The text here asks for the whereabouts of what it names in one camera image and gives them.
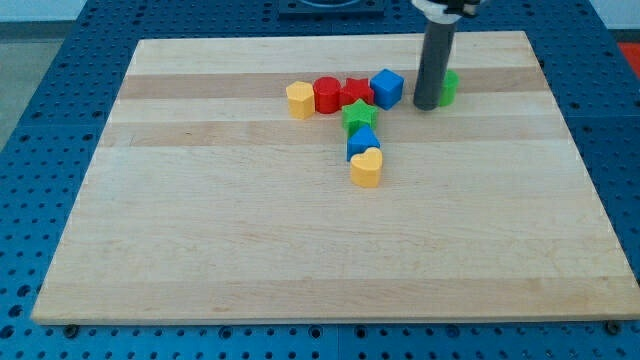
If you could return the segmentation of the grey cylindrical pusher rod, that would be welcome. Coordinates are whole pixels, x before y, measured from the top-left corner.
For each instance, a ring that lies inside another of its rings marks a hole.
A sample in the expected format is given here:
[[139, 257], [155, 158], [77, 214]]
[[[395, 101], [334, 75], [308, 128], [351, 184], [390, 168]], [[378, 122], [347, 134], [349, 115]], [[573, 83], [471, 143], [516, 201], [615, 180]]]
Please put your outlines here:
[[457, 25], [429, 22], [425, 28], [413, 103], [423, 111], [439, 106]]

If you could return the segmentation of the white and black rod mount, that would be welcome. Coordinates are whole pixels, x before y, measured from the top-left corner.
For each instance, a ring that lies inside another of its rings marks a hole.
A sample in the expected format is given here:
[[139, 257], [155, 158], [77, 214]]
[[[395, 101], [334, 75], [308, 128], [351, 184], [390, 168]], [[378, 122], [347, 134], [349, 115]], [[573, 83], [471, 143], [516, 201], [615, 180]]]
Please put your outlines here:
[[474, 18], [485, 0], [411, 0], [429, 22], [456, 23], [461, 18]]

